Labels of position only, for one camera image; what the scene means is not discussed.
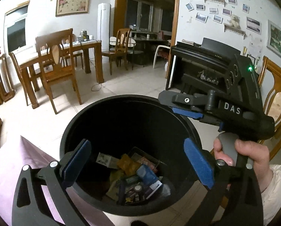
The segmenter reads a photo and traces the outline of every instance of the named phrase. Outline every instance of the picture frame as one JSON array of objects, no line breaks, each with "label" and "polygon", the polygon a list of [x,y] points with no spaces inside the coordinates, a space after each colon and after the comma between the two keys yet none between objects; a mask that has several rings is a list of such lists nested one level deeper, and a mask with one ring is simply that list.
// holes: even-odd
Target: picture frame
[{"label": "picture frame", "polygon": [[206,23],[208,16],[201,14],[201,13],[197,13],[196,18],[197,20],[199,20],[202,23]]},{"label": "picture frame", "polygon": [[217,22],[217,23],[222,24],[223,18],[222,18],[222,17],[219,17],[219,16],[214,15],[213,21],[215,21],[215,22]]},{"label": "picture frame", "polygon": [[242,11],[246,12],[246,13],[249,13],[249,6],[243,4]]},{"label": "picture frame", "polygon": [[228,9],[223,8],[223,9],[222,9],[222,14],[225,14],[225,15],[230,16],[230,15],[231,15],[231,10],[228,10]]},{"label": "picture frame", "polygon": [[246,28],[254,31],[255,33],[261,34],[261,22],[255,19],[246,17]]},{"label": "picture frame", "polygon": [[237,0],[228,0],[228,3],[237,5]]},{"label": "picture frame", "polygon": [[88,13],[89,0],[57,0],[56,17]]},{"label": "picture frame", "polygon": [[250,58],[250,60],[252,61],[252,63],[253,63],[253,66],[255,66],[255,63],[256,63],[256,58],[255,57],[253,57],[252,55],[250,55],[250,54],[247,54],[247,57],[248,58]]},{"label": "picture frame", "polygon": [[192,4],[191,4],[190,2],[186,5],[186,7],[187,7],[187,9],[188,9],[189,11],[194,10],[194,8],[193,8],[193,6],[192,6]]},{"label": "picture frame", "polygon": [[196,4],[196,10],[205,11],[205,6],[202,4]]},{"label": "picture frame", "polygon": [[210,7],[210,8],[209,8],[209,13],[218,14],[218,8],[212,8],[212,7]]},{"label": "picture frame", "polygon": [[267,48],[281,57],[281,28],[268,20]]}]

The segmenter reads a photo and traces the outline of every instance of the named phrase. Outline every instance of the purple fabric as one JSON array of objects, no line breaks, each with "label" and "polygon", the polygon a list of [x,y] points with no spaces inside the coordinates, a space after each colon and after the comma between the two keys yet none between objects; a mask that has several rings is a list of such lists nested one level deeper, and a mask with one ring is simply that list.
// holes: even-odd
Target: purple fabric
[{"label": "purple fabric", "polygon": [[[47,166],[55,160],[22,136],[8,140],[0,149],[0,216],[12,225],[12,206],[15,188],[22,167],[29,164],[32,168]],[[46,201],[55,220],[63,223],[46,186],[43,187]],[[109,218],[100,210],[83,201],[73,190],[67,193],[91,226],[114,226]]]}]

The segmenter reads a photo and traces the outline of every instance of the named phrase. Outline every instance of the hand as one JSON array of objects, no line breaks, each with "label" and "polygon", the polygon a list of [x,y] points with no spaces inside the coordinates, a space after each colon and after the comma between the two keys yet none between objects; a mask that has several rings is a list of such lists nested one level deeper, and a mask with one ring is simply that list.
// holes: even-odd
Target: hand
[{"label": "hand", "polygon": [[[249,156],[254,160],[253,169],[258,179],[260,191],[263,192],[267,189],[273,178],[273,172],[269,168],[269,150],[267,146],[252,141],[241,141],[237,139],[235,148],[241,155]],[[216,160],[222,159],[228,165],[234,165],[233,159],[223,153],[222,144],[218,138],[214,140],[214,153]]]}]

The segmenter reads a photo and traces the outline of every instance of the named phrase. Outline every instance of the finger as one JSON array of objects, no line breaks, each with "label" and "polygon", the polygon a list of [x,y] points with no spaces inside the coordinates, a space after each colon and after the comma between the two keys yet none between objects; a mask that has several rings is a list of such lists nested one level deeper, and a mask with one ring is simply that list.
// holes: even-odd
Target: finger
[{"label": "finger", "polygon": [[260,164],[269,162],[269,150],[265,145],[237,139],[235,142],[235,148],[241,155],[246,155]]},{"label": "finger", "polygon": [[234,161],[231,157],[228,155],[224,154],[222,151],[222,144],[219,139],[214,140],[214,154],[215,154],[215,159],[222,159],[224,160],[228,165],[232,166],[234,164]]}]

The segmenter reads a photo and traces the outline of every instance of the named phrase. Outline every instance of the window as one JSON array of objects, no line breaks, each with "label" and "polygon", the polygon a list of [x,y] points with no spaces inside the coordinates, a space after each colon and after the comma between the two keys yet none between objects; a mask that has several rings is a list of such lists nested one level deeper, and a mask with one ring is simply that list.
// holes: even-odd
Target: window
[{"label": "window", "polygon": [[163,31],[164,34],[172,35],[173,19],[174,19],[173,10],[166,10],[166,9],[162,10],[160,30]]},{"label": "window", "polygon": [[26,46],[25,19],[28,4],[24,4],[5,14],[4,19],[4,45],[7,52],[12,52]]},{"label": "window", "polygon": [[153,5],[142,0],[127,0],[126,27],[151,31]]}]

